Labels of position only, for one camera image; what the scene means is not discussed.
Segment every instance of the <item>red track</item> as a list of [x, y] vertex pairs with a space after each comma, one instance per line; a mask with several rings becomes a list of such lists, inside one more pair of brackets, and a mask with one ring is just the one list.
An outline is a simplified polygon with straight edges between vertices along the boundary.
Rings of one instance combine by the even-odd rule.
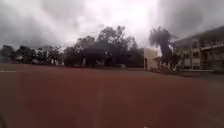
[[20, 65], [0, 73], [9, 128], [223, 128], [224, 87], [138, 71]]

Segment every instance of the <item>window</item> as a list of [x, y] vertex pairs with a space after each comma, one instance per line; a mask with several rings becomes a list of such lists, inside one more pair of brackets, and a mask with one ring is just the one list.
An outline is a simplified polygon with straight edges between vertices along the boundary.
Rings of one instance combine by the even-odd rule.
[[200, 55], [199, 55], [199, 53], [198, 53], [198, 52], [193, 53], [193, 57], [194, 57], [194, 58], [199, 58], [199, 56], [200, 56]]

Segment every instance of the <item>gray cloud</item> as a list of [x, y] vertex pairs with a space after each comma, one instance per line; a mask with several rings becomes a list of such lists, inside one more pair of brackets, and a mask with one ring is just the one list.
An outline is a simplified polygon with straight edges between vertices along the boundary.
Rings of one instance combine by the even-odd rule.
[[28, 45], [38, 47], [43, 44], [57, 44], [59, 40], [48, 28], [33, 17], [21, 15], [16, 8], [0, 0], [0, 45]]
[[223, 0], [159, 0], [164, 26], [180, 37], [224, 25]]

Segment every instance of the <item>dirt ground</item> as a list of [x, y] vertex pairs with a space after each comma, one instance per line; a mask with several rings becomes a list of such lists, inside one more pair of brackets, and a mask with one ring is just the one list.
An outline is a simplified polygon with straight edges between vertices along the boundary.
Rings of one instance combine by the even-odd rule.
[[1, 67], [0, 113], [8, 128], [224, 128], [220, 82], [142, 71]]

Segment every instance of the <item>white building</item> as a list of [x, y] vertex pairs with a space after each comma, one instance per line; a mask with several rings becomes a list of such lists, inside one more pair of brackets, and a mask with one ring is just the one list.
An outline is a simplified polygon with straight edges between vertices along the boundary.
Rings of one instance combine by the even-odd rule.
[[158, 57], [158, 51], [145, 48], [144, 49], [144, 68], [146, 70], [152, 70], [158, 68], [158, 63], [155, 58]]

